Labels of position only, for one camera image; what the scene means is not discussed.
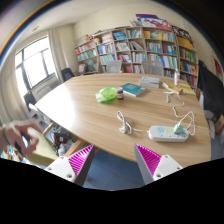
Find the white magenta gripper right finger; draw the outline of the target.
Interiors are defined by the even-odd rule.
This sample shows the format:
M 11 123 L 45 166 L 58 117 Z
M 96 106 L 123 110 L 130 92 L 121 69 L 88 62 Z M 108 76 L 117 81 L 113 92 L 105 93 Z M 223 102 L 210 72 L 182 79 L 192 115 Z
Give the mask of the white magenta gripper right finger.
M 134 145 L 134 155 L 145 184 L 152 183 L 182 169 L 182 166 L 171 156 L 159 155 L 139 144 Z

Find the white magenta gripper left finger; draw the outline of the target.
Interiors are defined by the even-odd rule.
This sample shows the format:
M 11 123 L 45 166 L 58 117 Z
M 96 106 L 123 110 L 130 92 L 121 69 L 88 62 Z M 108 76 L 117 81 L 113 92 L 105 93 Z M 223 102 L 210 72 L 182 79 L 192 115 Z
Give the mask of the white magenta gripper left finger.
M 94 154 L 94 145 L 89 145 L 69 157 L 58 157 L 46 168 L 46 171 L 82 186 L 86 180 Z

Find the person's left hand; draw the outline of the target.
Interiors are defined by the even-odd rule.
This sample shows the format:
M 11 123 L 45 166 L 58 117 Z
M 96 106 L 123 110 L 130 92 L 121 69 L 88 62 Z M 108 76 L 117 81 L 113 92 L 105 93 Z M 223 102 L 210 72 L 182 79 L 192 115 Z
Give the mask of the person's left hand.
M 23 155 L 31 154 L 39 140 L 28 133 L 29 128 L 42 132 L 41 125 L 35 119 L 16 120 L 0 127 L 0 154 L 15 144 L 19 145 Z

